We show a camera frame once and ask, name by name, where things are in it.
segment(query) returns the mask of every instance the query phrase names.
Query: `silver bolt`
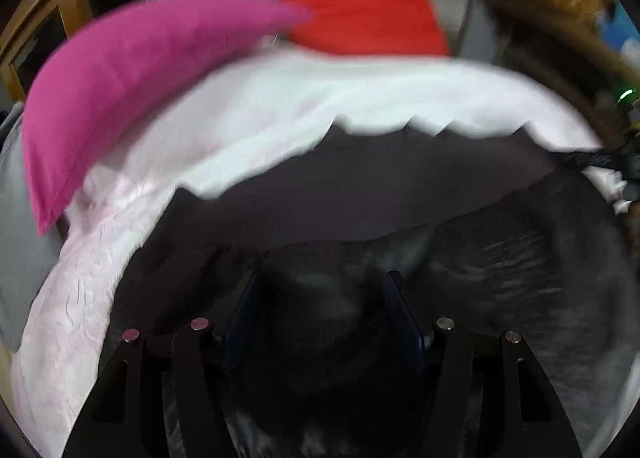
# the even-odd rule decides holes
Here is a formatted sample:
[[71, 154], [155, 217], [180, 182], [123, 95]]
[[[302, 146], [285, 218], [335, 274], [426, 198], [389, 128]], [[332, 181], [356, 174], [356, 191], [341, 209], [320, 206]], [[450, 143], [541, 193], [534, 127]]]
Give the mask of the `silver bolt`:
[[196, 330], [196, 332], [204, 330], [207, 326], [209, 326], [209, 319], [205, 319], [204, 317], [196, 317], [196, 319], [191, 321], [191, 329]]
[[438, 317], [438, 320], [436, 321], [436, 325], [441, 330], [448, 331], [448, 330], [453, 330], [456, 324], [453, 322], [453, 319], [450, 319], [449, 317]]
[[522, 340], [522, 335], [516, 332], [516, 330], [507, 330], [504, 333], [504, 338], [507, 339], [510, 343], [517, 344]]
[[135, 342], [138, 337], [140, 337], [140, 332], [135, 328], [129, 328], [122, 334], [122, 340], [129, 344]]

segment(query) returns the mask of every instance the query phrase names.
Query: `pink pillow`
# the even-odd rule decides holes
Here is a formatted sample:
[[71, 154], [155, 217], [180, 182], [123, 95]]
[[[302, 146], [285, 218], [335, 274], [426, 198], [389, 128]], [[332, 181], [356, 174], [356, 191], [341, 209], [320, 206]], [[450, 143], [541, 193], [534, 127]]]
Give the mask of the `pink pillow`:
[[24, 165], [38, 234], [135, 120], [307, 15], [274, 0], [158, 0], [127, 5], [74, 35], [38, 73], [24, 111]]

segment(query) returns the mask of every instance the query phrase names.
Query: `white bed sheet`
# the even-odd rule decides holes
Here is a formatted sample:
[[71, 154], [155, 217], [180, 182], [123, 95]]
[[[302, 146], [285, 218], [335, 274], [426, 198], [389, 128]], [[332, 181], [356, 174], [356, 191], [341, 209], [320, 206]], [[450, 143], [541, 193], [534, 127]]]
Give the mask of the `white bed sheet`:
[[513, 72], [461, 60], [335, 58], [265, 48], [135, 125], [87, 175], [69, 238], [31, 309], [12, 383], [22, 430], [58, 458], [95, 381], [124, 266], [177, 186], [214, 197], [316, 144], [334, 120], [380, 133], [412, 124], [468, 136], [526, 125], [546, 148], [596, 148], [568, 104]]

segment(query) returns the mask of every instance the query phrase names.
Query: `red cloth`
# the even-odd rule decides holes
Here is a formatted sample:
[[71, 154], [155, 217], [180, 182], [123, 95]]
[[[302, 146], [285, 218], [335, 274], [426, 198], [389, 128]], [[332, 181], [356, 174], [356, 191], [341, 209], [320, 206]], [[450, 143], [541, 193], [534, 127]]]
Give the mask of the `red cloth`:
[[290, 38], [335, 54], [448, 55], [449, 47], [429, 0], [287, 0], [314, 19]]

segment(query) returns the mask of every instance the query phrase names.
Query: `wooden cabinet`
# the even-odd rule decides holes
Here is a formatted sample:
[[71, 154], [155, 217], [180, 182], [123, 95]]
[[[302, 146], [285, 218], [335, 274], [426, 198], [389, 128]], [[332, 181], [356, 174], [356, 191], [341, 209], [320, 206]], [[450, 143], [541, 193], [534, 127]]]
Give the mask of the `wooden cabinet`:
[[0, 34], [0, 74], [23, 101], [40, 67], [68, 37], [127, 0], [22, 0]]

